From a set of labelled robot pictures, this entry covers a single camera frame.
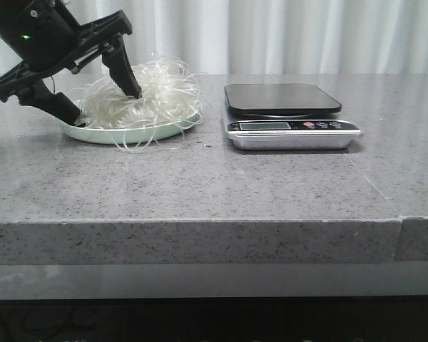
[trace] curtain fold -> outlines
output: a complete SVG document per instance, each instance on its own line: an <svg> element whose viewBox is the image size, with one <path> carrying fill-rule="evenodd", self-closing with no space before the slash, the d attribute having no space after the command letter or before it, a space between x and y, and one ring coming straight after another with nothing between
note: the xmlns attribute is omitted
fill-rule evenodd
<svg viewBox="0 0 428 342"><path fill-rule="evenodd" d="M132 64L202 73L428 73L428 0L72 0L83 24L123 9ZM0 73L19 57L0 40ZM98 59L84 72L106 72Z"/></svg>

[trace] lcd display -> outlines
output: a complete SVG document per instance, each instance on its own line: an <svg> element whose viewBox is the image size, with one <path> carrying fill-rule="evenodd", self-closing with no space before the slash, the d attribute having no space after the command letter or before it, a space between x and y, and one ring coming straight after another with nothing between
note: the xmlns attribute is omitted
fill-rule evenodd
<svg viewBox="0 0 428 342"><path fill-rule="evenodd" d="M241 130L289 130L288 123L240 123Z"/></svg>

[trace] robotic arm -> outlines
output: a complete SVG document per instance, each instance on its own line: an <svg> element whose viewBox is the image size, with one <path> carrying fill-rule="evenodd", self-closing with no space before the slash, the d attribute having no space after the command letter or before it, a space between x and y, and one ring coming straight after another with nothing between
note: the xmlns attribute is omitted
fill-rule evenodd
<svg viewBox="0 0 428 342"><path fill-rule="evenodd" d="M16 95L20 105L74 125L79 109L63 93L53 94L42 80L64 68L77 74L99 56L125 95L139 98L125 33L132 34L132 26L122 11L80 25L61 0L0 0L0 38L23 60L0 77L0 100Z"/></svg>

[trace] light green plate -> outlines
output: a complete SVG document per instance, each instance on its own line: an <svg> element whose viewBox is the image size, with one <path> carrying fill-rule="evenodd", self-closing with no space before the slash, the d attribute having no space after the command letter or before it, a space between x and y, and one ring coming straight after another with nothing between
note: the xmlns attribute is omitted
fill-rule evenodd
<svg viewBox="0 0 428 342"><path fill-rule="evenodd" d="M175 123L167 123L156 127L147 128L125 128L117 130L101 130L98 128L80 128L66 124L57 119L62 132L77 140L96 144L126 144L146 143L155 132L153 140L161 140L181 134L182 130L188 129L192 123L199 119L199 114L195 113L185 120Z"/></svg>

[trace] dark floor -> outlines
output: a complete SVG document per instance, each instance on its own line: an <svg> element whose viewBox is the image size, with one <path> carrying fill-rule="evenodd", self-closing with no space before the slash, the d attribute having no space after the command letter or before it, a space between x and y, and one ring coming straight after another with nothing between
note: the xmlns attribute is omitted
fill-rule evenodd
<svg viewBox="0 0 428 342"><path fill-rule="evenodd" d="M0 302L0 342L428 342L428 296Z"/></svg>

